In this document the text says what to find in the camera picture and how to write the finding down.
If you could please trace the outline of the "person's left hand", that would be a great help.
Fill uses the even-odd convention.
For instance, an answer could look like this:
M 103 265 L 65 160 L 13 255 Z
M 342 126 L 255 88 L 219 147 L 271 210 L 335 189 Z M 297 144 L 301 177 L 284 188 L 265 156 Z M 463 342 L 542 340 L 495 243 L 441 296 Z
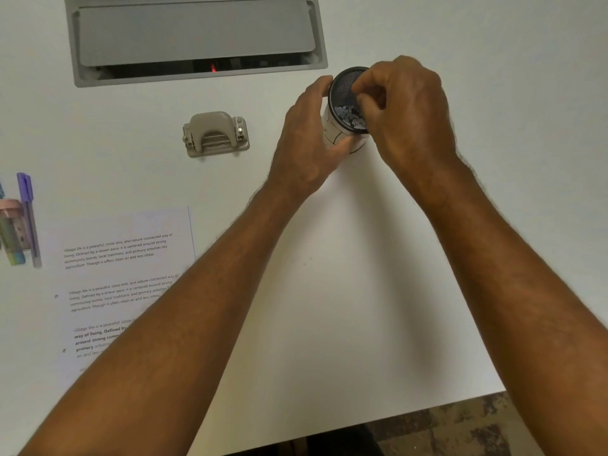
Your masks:
M 323 125 L 320 109 L 333 77 L 319 77 L 287 111 L 263 190 L 289 204 L 301 204 L 332 173 L 323 173 Z

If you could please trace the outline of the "person's right hand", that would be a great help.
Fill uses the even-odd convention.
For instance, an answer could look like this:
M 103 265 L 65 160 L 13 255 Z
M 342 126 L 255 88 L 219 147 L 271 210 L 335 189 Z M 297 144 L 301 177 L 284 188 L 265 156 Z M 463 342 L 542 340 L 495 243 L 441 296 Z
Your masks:
M 413 57 L 377 62 L 353 84 L 385 92 L 386 106 L 372 137 L 384 162 L 414 197 L 433 189 L 435 178 L 460 158 L 440 76 Z

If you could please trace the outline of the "white cup with black inside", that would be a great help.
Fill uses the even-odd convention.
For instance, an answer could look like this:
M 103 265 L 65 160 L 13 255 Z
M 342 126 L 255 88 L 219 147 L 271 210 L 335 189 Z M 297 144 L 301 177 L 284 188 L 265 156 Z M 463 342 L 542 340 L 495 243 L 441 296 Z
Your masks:
M 325 145 L 336 145 L 345 137 L 358 137 L 358 144 L 355 145 L 351 154 L 359 151 L 366 143 L 369 133 L 354 134 L 349 132 L 334 119 L 332 107 L 335 106 L 359 106 L 358 99 L 352 91 L 353 84 L 367 71 L 367 67 L 351 67 L 343 70 L 334 77 L 328 90 L 327 104 L 322 114 L 323 137 Z

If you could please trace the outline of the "person's left forearm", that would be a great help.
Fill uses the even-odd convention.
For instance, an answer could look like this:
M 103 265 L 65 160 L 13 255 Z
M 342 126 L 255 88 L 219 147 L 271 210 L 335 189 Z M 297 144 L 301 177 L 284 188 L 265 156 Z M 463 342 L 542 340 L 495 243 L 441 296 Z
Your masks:
M 186 456 L 285 227 L 324 180 L 269 176 L 74 382 L 18 456 Z

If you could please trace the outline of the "person's right forearm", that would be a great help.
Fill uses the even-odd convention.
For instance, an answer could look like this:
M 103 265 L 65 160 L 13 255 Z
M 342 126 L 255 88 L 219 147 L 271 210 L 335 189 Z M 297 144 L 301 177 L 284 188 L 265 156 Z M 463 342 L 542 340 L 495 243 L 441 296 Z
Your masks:
M 544 454 L 608 456 L 608 328 L 499 214 L 456 155 L 414 164 L 409 181 Z

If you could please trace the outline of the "pile of paper punch dots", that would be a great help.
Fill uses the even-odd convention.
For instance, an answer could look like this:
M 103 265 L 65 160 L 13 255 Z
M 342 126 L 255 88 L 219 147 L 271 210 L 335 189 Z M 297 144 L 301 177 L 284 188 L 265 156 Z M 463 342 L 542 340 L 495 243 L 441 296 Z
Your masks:
M 332 107 L 334 119 L 343 129 L 354 134 L 367 134 L 367 123 L 358 106 L 335 106 Z

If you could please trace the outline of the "beige hole punch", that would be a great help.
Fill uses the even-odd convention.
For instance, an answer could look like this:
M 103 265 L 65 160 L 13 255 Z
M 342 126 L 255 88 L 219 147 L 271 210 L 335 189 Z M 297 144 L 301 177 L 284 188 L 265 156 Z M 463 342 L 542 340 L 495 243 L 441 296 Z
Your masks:
M 192 159 L 237 154 L 250 148 L 246 120 L 226 112 L 195 114 L 183 125 L 182 141 Z

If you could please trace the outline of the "printed white paper sheet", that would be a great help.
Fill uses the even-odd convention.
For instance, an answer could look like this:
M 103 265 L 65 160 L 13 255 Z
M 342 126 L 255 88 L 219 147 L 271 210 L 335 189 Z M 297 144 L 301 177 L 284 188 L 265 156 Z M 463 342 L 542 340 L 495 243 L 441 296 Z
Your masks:
M 194 262 L 186 206 L 82 219 L 48 238 L 49 297 L 70 381 Z

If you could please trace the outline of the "purple pen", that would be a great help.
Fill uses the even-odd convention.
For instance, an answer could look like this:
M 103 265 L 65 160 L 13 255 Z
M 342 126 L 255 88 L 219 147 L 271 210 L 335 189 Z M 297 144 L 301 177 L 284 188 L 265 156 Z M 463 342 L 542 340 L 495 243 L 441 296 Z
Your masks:
M 18 180 L 19 194 L 23 207 L 24 220 L 27 229 L 27 239 L 30 246 L 32 262 L 33 266 L 39 269 L 42 268 L 42 259 L 34 218 L 34 191 L 32 180 L 31 177 L 26 173 L 17 173 L 16 176 Z

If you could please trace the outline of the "pastel highlighter set in case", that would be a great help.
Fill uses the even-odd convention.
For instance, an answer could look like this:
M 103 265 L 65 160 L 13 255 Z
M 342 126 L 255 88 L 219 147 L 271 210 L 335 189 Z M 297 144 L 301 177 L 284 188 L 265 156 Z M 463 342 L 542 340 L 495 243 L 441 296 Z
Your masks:
M 6 197 L 0 183 L 0 248 L 11 266 L 25 265 L 25 252 L 30 250 L 20 200 Z

